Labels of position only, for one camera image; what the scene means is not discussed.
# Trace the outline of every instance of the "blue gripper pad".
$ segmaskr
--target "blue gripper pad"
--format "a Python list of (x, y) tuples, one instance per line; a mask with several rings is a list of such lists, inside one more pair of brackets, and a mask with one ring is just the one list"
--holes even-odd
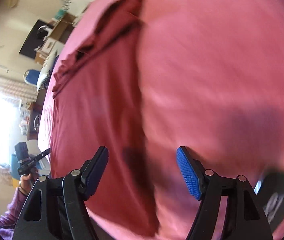
[(184, 149), (185, 147), (179, 147), (177, 149), (177, 163), (186, 186), (189, 190), (189, 193), (197, 200), (200, 200), (202, 193), (199, 187), (199, 178), (196, 175), (193, 167), (191, 166), (188, 158), (186, 157), (186, 154), (188, 154), (188, 152), (186, 151), (186, 149)]

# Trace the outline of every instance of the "pillow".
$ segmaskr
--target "pillow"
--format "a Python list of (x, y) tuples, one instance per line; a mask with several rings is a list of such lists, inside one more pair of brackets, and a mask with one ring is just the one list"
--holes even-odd
[(41, 69), (40, 75), (38, 76), (37, 80), (37, 90), (39, 91), (41, 88), (41, 85), (43, 84), (44, 80), (48, 78), (52, 72), (52, 68), (55, 63), (55, 58), (57, 55), (57, 50), (53, 50), (50, 55), (46, 58), (43, 64), (43, 68)]

